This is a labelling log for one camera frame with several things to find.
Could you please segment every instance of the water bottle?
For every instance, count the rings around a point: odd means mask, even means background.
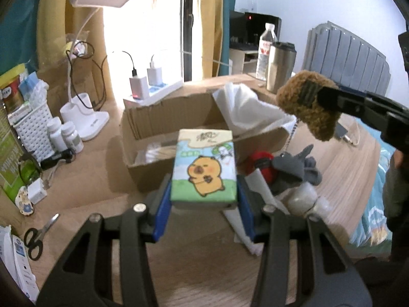
[[[265,31],[260,37],[258,45],[258,59],[256,68],[256,77],[259,80],[265,81],[267,79],[268,58],[270,55],[271,45],[276,42],[277,38],[274,34],[275,25],[266,23]]]

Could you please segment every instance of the wooden desk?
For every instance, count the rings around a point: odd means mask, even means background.
[[[259,88],[260,81],[248,75],[224,76],[201,82],[189,82],[178,91],[206,91],[228,81],[257,88],[260,95],[273,96]],[[77,160],[56,172],[49,195],[27,218],[26,227],[42,227],[56,212],[60,219],[44,238],[44,251],[31,262],[38,286],[44,283],[52,266],[71,238],[93,212],[115,216],[144,200],[134,190],[121,161],[119,148],[120,113],[111,103],[105,106],[111,120],[94,140],[85,143]],[[342,117],[351,133],[355,122]],[[297,131],[289,151],[299,152],[314,144],[312,155],[323,174],[318,193],[334,207],[329,224],[346,243],[367,204],[378,166],[380,147],[364,129],[357,148],[340,143],[316,141],[305,126]],[[217,211],[172,212],[165,235],[155,245],[148,245],[152,277],[160,306],[249,306],[260,258],[249,255],[244,246],[233,243],[233,231]],[[118,250],[113,253],[114,296],[120,301]],[[295,253],[291,245],[290,292],[295,287]]]

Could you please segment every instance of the small figurine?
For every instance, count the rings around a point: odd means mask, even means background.
[[[14,201],[21,214],[29,216],[34,212],[32,203],[28,198],[27,186],[22,186],[18,191],[16,200]]]

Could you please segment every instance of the white package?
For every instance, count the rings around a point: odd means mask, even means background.
[[[14,235],[13,248],[19,286],[32,302],[36,302],[38,294],[40,293],[36,284],[36,277],[31,272],[23,241]]]
[[[12,243],[12,227],[0,226],[0,258],[9,271],[11,277],[19,285]]]
[[[253,173],[246,176],[245,180],[249,186],[249,189],[253,192],[259,193],[266,204],[273,204],[283,213],[287,215],[290,214],[285,205],[281,201],[274,198],[274,196],[271,194],[271,191],[259,169],[256,169]],[[246,235],[238,208],[233,210],[224,210],[223,214],[236,233],[234,236],[234,242],[243,243],[252,255],[260,256],[263,253],[264,244],[255,244]]]

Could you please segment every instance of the plastic bottle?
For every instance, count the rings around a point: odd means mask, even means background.
[[[261,35],[260,42],[258,44],[256,77],[262,81],[265,81],[267,79],[268,58],[270,55],[271,45],[277,41],[274,29],[274,24],[266,23],[265,31]]]
[[[61,120],[59,117],[52,118],[47,122],[48,134],[50,140],[54,144],[58,152],[62,152],[67,149],[64,138],[61,135]]]
[[[84,148],[84,143],[81,141],[78,132],[75,129],[74,123],[68,121],[61,127],[61,134],[63,135],[65,144],[72,149],[76,154],[80,153]]]

